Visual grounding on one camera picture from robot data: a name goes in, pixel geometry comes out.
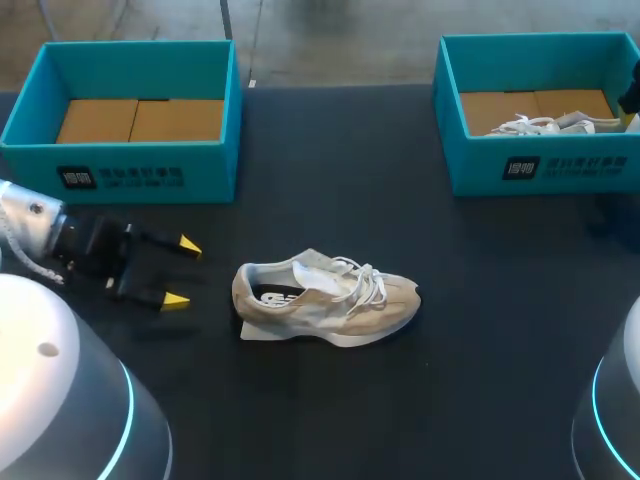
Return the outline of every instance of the metal pole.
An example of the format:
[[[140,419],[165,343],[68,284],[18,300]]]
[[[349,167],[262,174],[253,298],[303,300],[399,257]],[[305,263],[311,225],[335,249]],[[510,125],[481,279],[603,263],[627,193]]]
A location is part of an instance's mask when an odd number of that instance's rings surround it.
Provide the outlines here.
[[[229,15],[229,3],[227,3],[227,0],[220,0],[220,12],[222,12],[224,37],[227,40],[233,40],[233,33],[231,32],[231,17]]]

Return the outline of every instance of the shoe logo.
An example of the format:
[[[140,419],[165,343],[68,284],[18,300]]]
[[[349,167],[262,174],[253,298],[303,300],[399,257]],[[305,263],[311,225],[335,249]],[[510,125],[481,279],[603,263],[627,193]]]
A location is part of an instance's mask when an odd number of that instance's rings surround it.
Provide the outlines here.
[[[260,297],[260,301],[273,307],[279,307],[296,298],[298,298],[296,295],[284,295],[282,293],[263,293]]]

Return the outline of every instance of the dark tabletop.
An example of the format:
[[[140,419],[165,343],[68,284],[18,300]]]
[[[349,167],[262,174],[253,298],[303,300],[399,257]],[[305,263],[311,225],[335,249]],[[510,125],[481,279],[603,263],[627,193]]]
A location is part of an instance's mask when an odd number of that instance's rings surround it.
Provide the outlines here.
[[[175,478],[576,478],[573,411],[640,293],[633,199],[454,198],[430,95],[248,90],[235,203],[114,209],[206,256],[155,321],[63,293],[158,399]],[[421,314],[361,349],[238,341],[236,269],[308,247],[415,280]]]

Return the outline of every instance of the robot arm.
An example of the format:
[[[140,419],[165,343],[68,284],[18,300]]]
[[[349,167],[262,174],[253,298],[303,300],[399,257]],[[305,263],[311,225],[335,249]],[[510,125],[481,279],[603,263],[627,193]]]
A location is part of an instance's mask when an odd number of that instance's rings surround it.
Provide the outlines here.
[[[104,216],[74,218],[60,200],[0,179],[0,244],[27,268],[58,284],[69,283],[76,274],[104,280],[113,300],[157,310],[188,306],[189,300],[179,295],[131,285],[133,255],[144,243],[191,258],[202,254],[184,235],[158,235]],[[60,261],[64,273],[36,263],[45,258]]]

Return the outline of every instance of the open box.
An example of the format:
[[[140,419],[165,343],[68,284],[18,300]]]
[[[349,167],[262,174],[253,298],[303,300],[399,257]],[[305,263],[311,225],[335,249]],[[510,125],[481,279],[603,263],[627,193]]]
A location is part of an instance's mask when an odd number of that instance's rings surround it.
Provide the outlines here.
[[[73,99],[223,100],[219,140],[56,144]],[[231,202],[241,114],[233,42],[48,43],[0,144],[18,183],[68,203]]]
[[[433,97],[454,194],[640,191],[640,134],[472,136],[460,96],[602,90],[617,113],[639,59],[626,33],[442,37]]]

